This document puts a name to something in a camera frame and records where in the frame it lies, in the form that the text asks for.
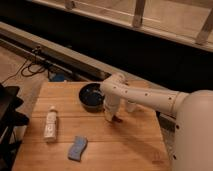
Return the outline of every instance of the floor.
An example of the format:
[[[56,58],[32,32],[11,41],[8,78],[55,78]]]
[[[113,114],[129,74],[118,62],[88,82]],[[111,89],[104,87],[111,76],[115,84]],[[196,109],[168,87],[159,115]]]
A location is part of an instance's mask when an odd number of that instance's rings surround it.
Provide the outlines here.
[[[14,54],[11,51],[0,46],[0,82],[7,77],[15,74],[18,69],[25,62],[25,58]],[[48,81],[47,72],[34,75],[32,77],[23,77],[19,73],[17,76],[9,79],[3,85],[16,85],[20,87],[18,96],[24,100],[24,104],[18,108],[18,111],[30,117],[34,104],[43,82]],[[174,124],[169,122],[164,117],[159,117],[162,134],[164,137],[165,145],[168,150],[170,159],[172,157],[172,145],[174,141]],[[24,134],[25,127],[16,129],[16,136],[21,139]]]
[[[11,75],[14,75],[25,62],[25,58],[22,58],[2,48],[1,46],[0,59],[0,82],[2,82]],[[33,77],[23,77],[19,73],[17,76],[6,81],[3,85],[20,87],[18,96],[24,100],[24,104],[18,108],[18,111],[30,117],[41,84],[45,81],[48,81],[47,72],[34,75]],[[23,137],[24,129],[25,127],[16,130],[18,139],[21,139]]]

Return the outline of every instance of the wood grain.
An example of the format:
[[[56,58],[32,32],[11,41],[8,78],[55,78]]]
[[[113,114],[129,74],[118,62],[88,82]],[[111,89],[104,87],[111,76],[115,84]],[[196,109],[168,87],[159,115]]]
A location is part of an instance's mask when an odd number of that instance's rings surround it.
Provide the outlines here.
[[[169,171],[170,163],[155,112],[137,106],[133,113],[118,112],[121,123],[109,123],[103,112],[89,113],[78,92],[88,82],[44,83],[20,147],[14,171]],[[131,82],[148,87],[145,82]],[[43,141],[45,117],[50,105],[58,109],[57,142]],[[75,136],[88,139],[81,162],[67,159]]]

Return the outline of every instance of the bottle cap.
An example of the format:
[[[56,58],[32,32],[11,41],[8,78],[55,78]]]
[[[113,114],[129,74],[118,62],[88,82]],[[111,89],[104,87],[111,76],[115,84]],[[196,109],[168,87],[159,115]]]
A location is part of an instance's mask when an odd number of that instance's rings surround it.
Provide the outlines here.
[[[55,110],[55,106],[50,106],[50,110]]]

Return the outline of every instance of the cable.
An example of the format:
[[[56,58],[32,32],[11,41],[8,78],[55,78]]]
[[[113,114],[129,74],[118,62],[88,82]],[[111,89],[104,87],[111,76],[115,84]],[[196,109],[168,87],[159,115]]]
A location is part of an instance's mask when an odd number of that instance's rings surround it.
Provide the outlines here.
[[[3,81],[1,82],[1,84],[4,84],[4,83],[5,83],[6,81],[8,81],[9,79],[11,79],[11,78],[15,77],[16,75],[18,75],[18,73],[22,70],[22,68],[25,66],[25,64],[28,62],[28,60],[29,60],[29,59],[26,59],[26,60],[24,61],[24,63],[21,65],[21,67],[18,69],[18,71],[17,71],[14,75],[11,75],[11,76],[7,77],[5,80],[3,80]]]

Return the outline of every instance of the black cable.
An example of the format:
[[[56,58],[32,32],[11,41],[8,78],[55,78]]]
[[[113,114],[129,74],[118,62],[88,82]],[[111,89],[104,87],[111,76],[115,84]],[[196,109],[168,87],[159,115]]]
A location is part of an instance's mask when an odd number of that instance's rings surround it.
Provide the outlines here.
[[[22,68],[25,66],[25,64],[28,62],[28,58],[24,61],[24,63],[21,65],[21,67],[18,69],[18,71],[14,74],[14,75],[11,75],[11,76],[9,76],[9,77],[7,77],[5,80],[3,80],[2,82],[1,82],[1,84],[4,84],[6,81],[8,81],[9,79],[11,79],[11,78],[13,78],[13,77],[15,77],[16,75],[18,75],[18,73],[22,70]]]
[[[46,71],[46,68],[43,65],[39,69],[37,69],[36,71],[32,71],[31,67],[35,66],[35,65],[42,65],[42,64],[31,62],[28,66],[24,67],[21,70],[21,75],[23,77],[31,77],[31,76],[34,76],[36,74],[40,74],[40,73],[43,73],[43,72]]]

